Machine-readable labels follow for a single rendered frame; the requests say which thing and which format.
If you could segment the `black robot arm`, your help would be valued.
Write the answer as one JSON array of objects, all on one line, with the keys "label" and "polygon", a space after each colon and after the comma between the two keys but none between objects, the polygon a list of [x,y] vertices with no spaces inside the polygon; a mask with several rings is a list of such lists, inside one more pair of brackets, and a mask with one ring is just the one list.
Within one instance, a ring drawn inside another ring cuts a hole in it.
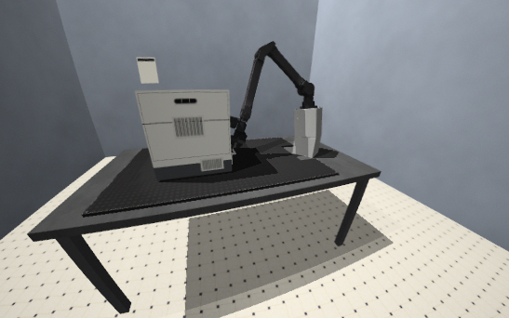
[{"label": "black robot arm", "polygon": [[[244,143],[247,139],[247,135],[244,132],[246,129],[246,122],[251,116],[252,104],[255,97],[257,85],[261,75],[261,68],[263,66],[266,55],[271,58],[276,65],[286,74],[286,76],[293,82],[297,88],[297,92],[300,96],[303,96],[303,103],[300,109],[312,109],[317,108],[314,102],[315,86],[312,83],[305,81],[296,70],[290,65],[290,63],[284,58],[275,46],[275,42],[266,44],[258,49],[254,55],[253,66],[248,81],[248,88],[246,96],[240,112],[240,119],[230,116],[231,128],[236,128],[240,131],[235,130],[234,138],[237,142]],[[306,95],[306,96],[304,96]],[[311,97],[312,96],[312,97]],[[307,107],[304,107],[307,106]],[[243,119],[242,119],[243,118]],[[241,121],[240,121],[241,120]],[[243,122],[244,121],[244,122]],[[243,131],[243,132],[242,132]],[[239,137],[238,137],[239,136]]]}]

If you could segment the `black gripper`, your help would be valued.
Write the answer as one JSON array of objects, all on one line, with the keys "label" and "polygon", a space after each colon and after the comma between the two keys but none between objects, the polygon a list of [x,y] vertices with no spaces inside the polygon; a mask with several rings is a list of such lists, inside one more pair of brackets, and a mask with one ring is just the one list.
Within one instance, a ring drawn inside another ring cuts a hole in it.
[{"label": "black gripper", "polygon": [[[234,138],[234,136],[231,135],[231,150],[233,149],[234,147],[234,143],[237,142],[237,139]],[[243,145],[243,143],[239,143],[237,142],[236,144],[236,148],[235,148],[235,152]]]}]

